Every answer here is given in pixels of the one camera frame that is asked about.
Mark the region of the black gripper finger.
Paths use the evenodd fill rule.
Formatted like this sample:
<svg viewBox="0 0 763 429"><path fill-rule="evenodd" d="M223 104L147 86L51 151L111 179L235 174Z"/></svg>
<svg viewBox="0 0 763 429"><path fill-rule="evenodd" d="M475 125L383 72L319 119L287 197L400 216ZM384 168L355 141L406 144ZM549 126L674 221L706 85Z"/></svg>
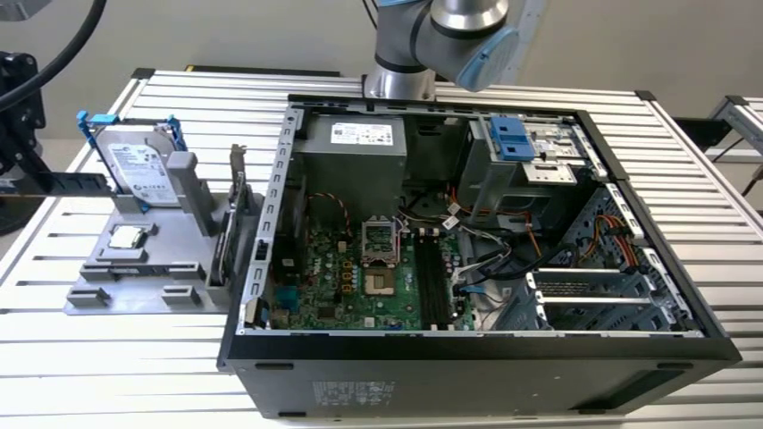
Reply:
<svg viewBox="0 0 763 429"><path fill-rule="evenodd" d="M32 55L2 52L2 95L20 87L38 71L38 61ZM39 177L51 170L42 160L36 131L46 126L43 97L38 89L2 111L3 196L42 193Z"/></svg>

